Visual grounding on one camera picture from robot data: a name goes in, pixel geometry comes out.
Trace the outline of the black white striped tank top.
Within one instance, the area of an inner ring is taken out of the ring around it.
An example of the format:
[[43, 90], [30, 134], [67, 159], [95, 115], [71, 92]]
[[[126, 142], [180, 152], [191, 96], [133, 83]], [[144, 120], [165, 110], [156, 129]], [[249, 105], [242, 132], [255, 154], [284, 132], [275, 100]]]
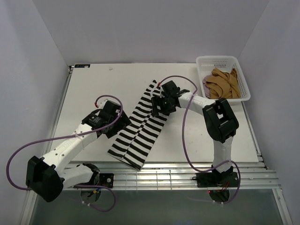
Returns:
[[157, 82], [153, 80], [129, 116], [131, 124], [119, 132], [108, 150], [110, 156], [138, 171], [143, 167], [169, 117], [161, 112], [157, 117], [151, 115], [151, 98], [160, 94]]

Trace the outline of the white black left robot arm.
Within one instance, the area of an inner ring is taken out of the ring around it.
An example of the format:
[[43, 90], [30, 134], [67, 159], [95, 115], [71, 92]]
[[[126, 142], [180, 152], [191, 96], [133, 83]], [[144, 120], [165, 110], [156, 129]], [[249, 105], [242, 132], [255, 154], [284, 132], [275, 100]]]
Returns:
[[67, 169], [67, 165], [102, 134], [111, 138], [130, 123], [120, 104], [110, 100], [101, 102], [98, 109], [81, 121], [71, 138], [66, 138], [43, 156], [33, 156], [28, 161], [27, 187], [46, 202], [52, 202], [65, 188], [76, 185], [95, 187], [100, 182], [100, 171], [95, 165], [82, 163], [71, 169]]

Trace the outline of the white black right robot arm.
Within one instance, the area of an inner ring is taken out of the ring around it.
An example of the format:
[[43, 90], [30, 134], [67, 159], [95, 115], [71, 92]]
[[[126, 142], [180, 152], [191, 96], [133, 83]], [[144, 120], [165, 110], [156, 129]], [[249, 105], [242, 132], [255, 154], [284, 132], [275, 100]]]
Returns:
[[169, 115], [184, 108], [204, 117], [207, 132], [213, 140], [214, 158], [211, 169], [198, 171], [198, 180], [205, 185], [223, 186], [233, 176], [232, 142], [239, 128], [238, 120], [225, 98], [209, 100], [180, 89], [174, 81], [162, 86], [158, 95], [151, 95], [152, 116]]

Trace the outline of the mauve tank top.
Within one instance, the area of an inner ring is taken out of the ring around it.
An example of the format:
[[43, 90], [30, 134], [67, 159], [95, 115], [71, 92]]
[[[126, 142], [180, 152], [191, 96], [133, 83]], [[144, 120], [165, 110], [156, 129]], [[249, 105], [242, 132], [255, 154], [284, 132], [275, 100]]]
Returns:
[[207, 86], [207, 79], [210, 78], [210, 77], [211, 77], [211, 75], [207, 75], [202, 80], [203, 90], [204, 90], [205, 96], [207, 98], [211, 98], [210, 88]]

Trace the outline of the tan tank top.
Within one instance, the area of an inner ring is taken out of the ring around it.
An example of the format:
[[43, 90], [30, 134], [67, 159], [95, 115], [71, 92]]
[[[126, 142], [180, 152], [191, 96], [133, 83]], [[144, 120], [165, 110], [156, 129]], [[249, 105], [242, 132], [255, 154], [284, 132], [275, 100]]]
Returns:
[[214, 68], [211, 77], [207, 79], [211, 99], [238, 99], [241, 92], [238, 83], [238, 74], [235, 68], [230, 73]]

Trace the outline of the white plastic perforated basket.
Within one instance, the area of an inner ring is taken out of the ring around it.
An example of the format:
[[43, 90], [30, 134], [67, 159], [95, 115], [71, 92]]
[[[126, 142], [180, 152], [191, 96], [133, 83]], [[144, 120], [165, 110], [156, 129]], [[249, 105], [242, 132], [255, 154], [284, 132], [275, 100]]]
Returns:
[[251, 97], [238, 60], [233, 56], [200, 56], [196, 59], [202, 95], [208, 99], [226, 98], [229, 102]]

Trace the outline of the aluminium rail frame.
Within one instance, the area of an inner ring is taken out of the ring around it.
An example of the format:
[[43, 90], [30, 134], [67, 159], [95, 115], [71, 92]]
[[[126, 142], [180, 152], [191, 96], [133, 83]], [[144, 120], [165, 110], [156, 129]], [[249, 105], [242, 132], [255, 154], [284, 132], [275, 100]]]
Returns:
[[214, 203], [193, 180], [186, 163], [148, 163], [135, 171], [121, 163], [99, 163], [113, 173], [113, 191], [102, 191], [96, 208], [82, 203], [69, 188], [51, 203], [29, 192], [22, 225], [291, 225], [293, 223], [275, 170], [263, 160], [240, 163], [241, 187], [232, 201]]

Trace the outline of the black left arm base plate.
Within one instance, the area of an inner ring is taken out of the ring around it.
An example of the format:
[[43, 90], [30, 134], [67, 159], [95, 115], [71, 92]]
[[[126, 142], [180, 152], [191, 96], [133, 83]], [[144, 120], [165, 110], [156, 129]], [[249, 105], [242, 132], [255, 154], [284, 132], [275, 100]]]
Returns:
[[95, 185], [113, 188], [114, 174], [113, 173], [100, 173], [95, 178]]

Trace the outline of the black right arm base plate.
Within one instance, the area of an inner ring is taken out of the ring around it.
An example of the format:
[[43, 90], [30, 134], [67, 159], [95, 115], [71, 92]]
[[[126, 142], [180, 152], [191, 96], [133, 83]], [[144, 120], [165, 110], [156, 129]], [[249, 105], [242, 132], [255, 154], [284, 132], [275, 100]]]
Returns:
[[239, 177], [236, 172], [225, 178], [218, 178], [212, 172], [197, 173], [192, 180], [195, 180], [198, 188], [217, 188], [217, 187], [229, 187], [235, 188], [239, 184]]

